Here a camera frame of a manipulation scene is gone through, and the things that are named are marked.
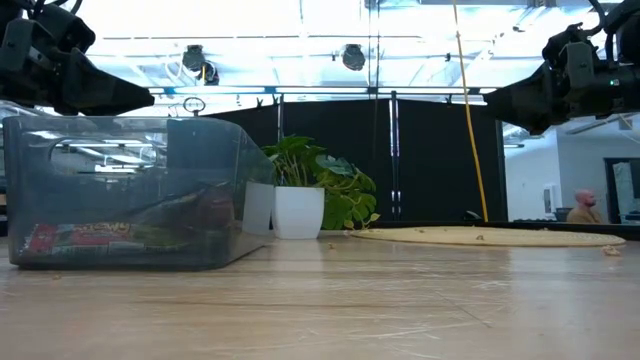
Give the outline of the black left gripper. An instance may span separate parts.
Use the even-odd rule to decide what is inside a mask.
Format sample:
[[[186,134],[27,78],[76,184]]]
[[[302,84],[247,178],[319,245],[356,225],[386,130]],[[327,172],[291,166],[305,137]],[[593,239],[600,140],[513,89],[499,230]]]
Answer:
[[[98,69],[73,48],[68,60],[37,21],[10,20],[0,42],[0,99],[26,107],[117,116],[154,104],[147,88]]]

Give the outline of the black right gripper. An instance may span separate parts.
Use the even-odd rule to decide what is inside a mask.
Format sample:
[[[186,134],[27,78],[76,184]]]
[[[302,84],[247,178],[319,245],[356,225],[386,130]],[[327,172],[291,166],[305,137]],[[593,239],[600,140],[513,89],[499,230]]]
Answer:
[[[596,96],[608,86],[605,77],[611,70],[611,63],[600,59],[591,45],[565,45],[555,69],[555,116],[566,120],[592,112]],[[530,134],[542,134],[551,126],[547,118],[551,96],[551,71],[542,64],[529,77],[493,91],[486,112]]]

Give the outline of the translucent grey plastic bin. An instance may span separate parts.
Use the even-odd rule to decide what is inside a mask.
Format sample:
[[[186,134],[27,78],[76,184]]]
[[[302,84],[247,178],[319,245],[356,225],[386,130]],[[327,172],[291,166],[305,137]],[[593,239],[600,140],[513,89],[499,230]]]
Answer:
[[[219,119],[169,120],[166,180],[171,192],[233,187],[242,133],[237,124]]]
[[[175,194],[166,180],[167,123],[194,118],[12,116],[3,122],[10,261],[22,268],[223,267],[266,245],[274,168],[242,128],[225,230],[166,229],[189,242],[172,253],[33,256],[21,248],[37,224],[132,223],[132,210]]]

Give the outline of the person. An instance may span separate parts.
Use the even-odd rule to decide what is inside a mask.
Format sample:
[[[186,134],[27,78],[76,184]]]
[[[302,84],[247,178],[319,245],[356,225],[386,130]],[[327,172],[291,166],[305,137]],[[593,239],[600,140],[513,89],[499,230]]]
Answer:
[[[600,213],[595,209],[597,201],[590,190],[580,189],[575,192],[576,206],[568,215],[567,222],[574,224],[603,224]]]

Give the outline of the small black ceiling fixture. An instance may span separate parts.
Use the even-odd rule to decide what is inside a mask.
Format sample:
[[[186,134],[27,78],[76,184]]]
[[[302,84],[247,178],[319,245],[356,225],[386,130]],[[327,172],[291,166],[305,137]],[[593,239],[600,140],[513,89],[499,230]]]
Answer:
[[[220,77],[217,68],[211,62],[205,61],[201,66],[201,80],[205,86],[218,86]]]

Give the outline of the black partition screen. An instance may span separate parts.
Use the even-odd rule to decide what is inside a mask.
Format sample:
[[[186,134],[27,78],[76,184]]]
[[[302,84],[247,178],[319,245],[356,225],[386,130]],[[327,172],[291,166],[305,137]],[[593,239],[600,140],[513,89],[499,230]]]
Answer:
[[[377,187],[379,221],[507,221],[499,122],[482,110],[414,100],[291,102],[224,111],[260,146],[306,136]]]

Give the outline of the dark glass door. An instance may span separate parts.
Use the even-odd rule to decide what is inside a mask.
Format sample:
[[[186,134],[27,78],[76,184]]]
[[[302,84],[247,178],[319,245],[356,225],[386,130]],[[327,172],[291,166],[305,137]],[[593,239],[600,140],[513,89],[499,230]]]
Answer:
[[[608,218],[640,226],[640,158],[605,158]]]

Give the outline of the green plant in white pot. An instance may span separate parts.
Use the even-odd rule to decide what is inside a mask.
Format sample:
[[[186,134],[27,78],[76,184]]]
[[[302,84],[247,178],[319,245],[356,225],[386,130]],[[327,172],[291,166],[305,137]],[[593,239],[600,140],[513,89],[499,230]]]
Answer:
[[[280,239],[316,239],[322,230],[355,231],[380,218],[374,180],[304,136],[263,148],[275,166],[272,225]]]

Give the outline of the white wall dispenser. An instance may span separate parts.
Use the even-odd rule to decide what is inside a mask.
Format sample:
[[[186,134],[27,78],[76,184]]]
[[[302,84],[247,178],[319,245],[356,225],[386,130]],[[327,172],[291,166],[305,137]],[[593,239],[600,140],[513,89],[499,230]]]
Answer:
[[[546,215],[556,212],[562,206],[562,197],[558,186],[554,183],[547,183],[543,186],[543,208]]]

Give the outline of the black metal table frame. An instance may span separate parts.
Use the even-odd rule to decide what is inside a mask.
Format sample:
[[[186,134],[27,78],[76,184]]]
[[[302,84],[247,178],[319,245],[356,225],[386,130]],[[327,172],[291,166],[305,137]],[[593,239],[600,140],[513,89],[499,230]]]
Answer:
[[[448,222],[419,222],[419,221],[379,221],[372,225],[372,228],[413,228],[413,227],[439,227],[439,226],[462,226],[462,227],[492,227],[520,230],[542,230],[594,233],[604,235],[614,235],[628,241],[640,241],[640,225],[621,224],[573,224],[561,222],[543,221],[448,221]]]

